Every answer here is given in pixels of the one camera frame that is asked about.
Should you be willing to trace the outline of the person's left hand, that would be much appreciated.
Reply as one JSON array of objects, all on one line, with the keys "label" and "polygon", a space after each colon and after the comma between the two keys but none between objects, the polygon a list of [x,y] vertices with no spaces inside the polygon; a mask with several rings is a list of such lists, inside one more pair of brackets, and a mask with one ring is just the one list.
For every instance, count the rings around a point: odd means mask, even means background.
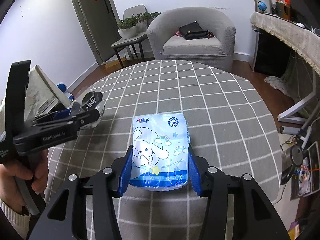
[{"label": "person's left hand", "polygon": [[22,213],[26,206],[16,179],[32,181],[31,189],[40,194],[47,188],[48,180],[48,149],[41,151],[41,158],[35,171],[30,171],[19,161],[1,164],[1,200],[16,213]]}]

